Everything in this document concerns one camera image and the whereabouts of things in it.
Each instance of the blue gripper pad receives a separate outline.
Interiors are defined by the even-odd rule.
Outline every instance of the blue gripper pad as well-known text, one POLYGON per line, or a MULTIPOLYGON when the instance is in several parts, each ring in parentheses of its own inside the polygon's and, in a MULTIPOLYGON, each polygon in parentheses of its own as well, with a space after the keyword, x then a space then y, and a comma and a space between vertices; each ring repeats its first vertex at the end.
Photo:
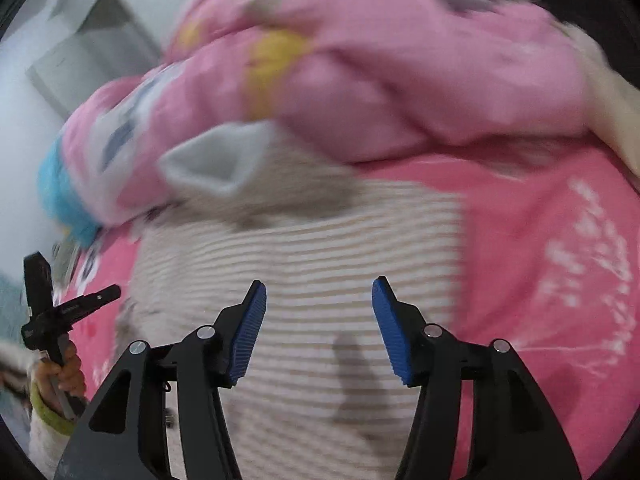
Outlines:
POLYGON ((391 361, 391 367, 394 373, 402 379, 402 384, 409 384, 413 376, 409 341, 398 323, 394 311, 396 298, 386 280, 378 278, 373 282, 371 303, 382 333, 382 340, 385 342, 386 353, 391 361))
POLYGON ((244 377, 246 373, 266 310, 267 289, 263 283, 260 283, 253 297, 249 300, 249 305, 244 311, 244 316, 234 337, 229 370, 232 384, 236 384, 236 381, 240 377, 244 377))

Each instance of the pink blanket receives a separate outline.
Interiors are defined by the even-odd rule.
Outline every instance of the pink blanket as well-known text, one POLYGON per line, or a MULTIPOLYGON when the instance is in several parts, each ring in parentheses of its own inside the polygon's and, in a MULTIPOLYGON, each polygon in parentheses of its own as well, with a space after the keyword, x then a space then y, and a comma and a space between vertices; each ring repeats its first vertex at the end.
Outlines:
MULTIPOLYGON (((463 195, 466 291, 452 328, 465 340, 514 344, 588 477, 640 401, 640 200, 609 150, 590 140, 492 139, 360 169, 463 195)), ((108 233, 90 278, 74 280, 67 297, 78 284, 126 286, 142 224, 108 233)), ((110 368, 116 313, 105 307, 72 332, 90 395, 110 368)), ((459 476, 464 465, 457 460, 459 476)))
POLYGON ((578 135, 583 92, 570 39, 534 5, 460 15, 440 0, 196 0, 161 67, 72 115, 58 178, 116 226, 172 198, 157 164, 168 150, 228 121, 275 118, 354 163, 434 140, 578 135))

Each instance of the folded blanket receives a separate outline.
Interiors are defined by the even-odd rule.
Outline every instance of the folded blanket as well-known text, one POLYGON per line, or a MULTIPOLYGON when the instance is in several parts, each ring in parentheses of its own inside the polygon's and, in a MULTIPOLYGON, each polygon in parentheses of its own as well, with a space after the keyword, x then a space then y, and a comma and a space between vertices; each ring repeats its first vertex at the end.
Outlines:
POLYGON ((534 5, 460 15, 440 0, 194 0, 162 66, 72 115, 40 189, 85 241, 172 200, 158 160, 220 124, 273 118, 353 163, 434 139, 580 134, 583 94, 571 40, 534 5))
MULTIPOLYGON (((136 304, 118 324, 120 348, 133 338, 179 341, 263 280, 268 309, 247 376, 222 392, 244 478, 389 478, 418 392, 391 371, 371 283, 386 274, 430 321, 448 324, 454 312, 455 195, 363 181, 338 214, 322 218, 318 209, 316 219, 285 214, 266 224, 167 211, 143 235, 130 288, 136 304)), ((168 406, 176 402, 168 394, 168 406)), ((168 439, 172 474, 183 478, 178 432, 168 439)))

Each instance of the sleeve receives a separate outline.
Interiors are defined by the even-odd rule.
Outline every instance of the sleeve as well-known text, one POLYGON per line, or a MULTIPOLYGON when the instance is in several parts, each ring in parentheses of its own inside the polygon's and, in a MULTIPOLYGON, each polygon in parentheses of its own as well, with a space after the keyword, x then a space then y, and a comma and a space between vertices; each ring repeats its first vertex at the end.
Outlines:
POLYGON ((74 424, 50 409, 40 397, 35 383, 31 385, 31 440, 29 458, 48 479, 52 479, 74 430, 74 424))

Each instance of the beige fabric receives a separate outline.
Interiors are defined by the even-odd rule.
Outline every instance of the beige fabric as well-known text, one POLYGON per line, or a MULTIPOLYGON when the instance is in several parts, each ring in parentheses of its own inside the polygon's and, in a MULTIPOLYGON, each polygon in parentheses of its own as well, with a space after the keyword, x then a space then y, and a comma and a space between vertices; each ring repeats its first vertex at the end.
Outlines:
POLYGON ((588 82, 588 127, 640 176, 640 90, 609 67, 584 31, 575 26, 565 30, 575 41, 588 82))
MULTIPOLYGON (((247 376, 222 392, 243 477, 388 480, 418 391, 392 373, 371 284, 385 274, 402 301, 449 324, 460 209, 455 196, 417 184, 366 181, 329 219, 281 216, 251 227, 170 210, 143 235, 120 348, 139 337, 180 341, 260 279, 268 307, 247 376)), ((178 431, 169 431, 169 448, 172 474, 184 478, 178 431)))

